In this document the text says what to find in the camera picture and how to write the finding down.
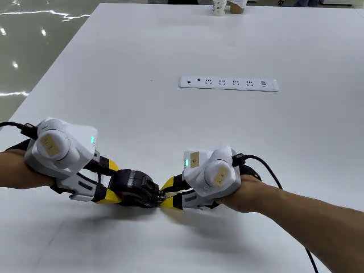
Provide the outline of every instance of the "power outlet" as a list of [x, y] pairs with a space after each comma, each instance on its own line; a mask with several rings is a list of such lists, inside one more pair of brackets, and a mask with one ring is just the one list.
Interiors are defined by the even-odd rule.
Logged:
[[265, 78], [182, 76], [180, 87], [278, 92], [276, 80]]

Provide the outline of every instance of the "tan label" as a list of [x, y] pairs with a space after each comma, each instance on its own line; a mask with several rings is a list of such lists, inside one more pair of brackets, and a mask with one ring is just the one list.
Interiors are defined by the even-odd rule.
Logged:
[[56, 142], [54, 141], [53, 137], [49, 134], [45, 135], [40, 139], [41, 144], [47, 151], [49, 156], [55, 156], [60, 152]]
[[226, 175], [228, 175], [228, 170], [225, 168], [219, 168], [217, 174], [215, 175], [213, 183], [216, 186], [221, 187], [224, 183]]
[[191, 168], [196, 168], [200, 165], [200, 153], [193, 152], [190, 157], [191, 160]]

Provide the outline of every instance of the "cable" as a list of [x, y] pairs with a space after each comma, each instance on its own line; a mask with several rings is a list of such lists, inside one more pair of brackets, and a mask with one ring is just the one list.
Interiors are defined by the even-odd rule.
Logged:
[[21, 123], [16, 123], [16, 122], [11, 122], [11, 121], [6, 121], [6, 122], [0, 122], [0, 127], [3, 126], [15, 126], [18, 129], [20, 129], [20, 133], [32, 138], [32, 139], [37, 139], [38, 134], [37, 134], [37, 130], [38, 128], [30, 123], [25, 123], [25, 124], [21, 124]]
[[[273, 177], [273, 179], [276, 182], [278, 188], [283, 189], [282, 188], [282, 185], [280, 184], [280, 182], [278, 180], [278, 178], [273, 173], [271, 167], [269, 167], [269, 165], [263, 159], [261, 159], [258, 156], [255, 156], [255, 155], [244, 155], [244, 154], [234, 155], [233, 156], [233, 166], [236, 167], [236, 166], [239, 166], [241, 164], [245, 164], [245, 160], [246, 159], [249, 159], [249, 158], [255, 159], [255, 160], [259, 161], [260, 163], [262, 163], [264, 165], [264, 167], [268, 170], [268, 172], [270, 173], [270, 175]], [[305, 249], [306, 249], [307, 255], [309, 257], [309, 260], [311, 261], [313, 270], [315, 271], [315, 273], [319, 273], [319, 271], [317, 270], [317, 267], [316, 267], [315, 260], [313, 260], [313, 257], [312, 257], [311, 252], [309, 252], [309, 250], [307, 248], [305, 248]]]
[[15, 126], [19, 129], [22, 129], [22, 124], [20, 123], [16, 123], [16, 122], [11, 122], [11, 121], [6, 121], [6, 122], [0, 122], [0, 127], [3, 127], [3, 126]]

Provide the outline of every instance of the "floor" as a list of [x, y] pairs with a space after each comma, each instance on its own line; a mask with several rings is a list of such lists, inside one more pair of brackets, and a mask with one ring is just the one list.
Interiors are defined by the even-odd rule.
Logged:
[[[150, 3], [166, 1], [150, 0]], [[0, 122], [12, 116], [100, 2], [147, 3], [148, 0], [0, 2]], [[260, 0], [250, 5], [276, 6], [277, 2]], [[294, 2], [286, 0], [284, 5], [292, 6]]]

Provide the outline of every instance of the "cup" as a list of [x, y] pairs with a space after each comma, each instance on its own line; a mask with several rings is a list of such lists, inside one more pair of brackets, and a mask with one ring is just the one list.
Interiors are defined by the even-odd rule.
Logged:
[[227, 0], [212, 0], [212, 12], [214, 15], [223, 16], [226, 10]]
[[230, 12], [233, 14], [242, 14], [246, 7], [247, 0], [229, 0]]

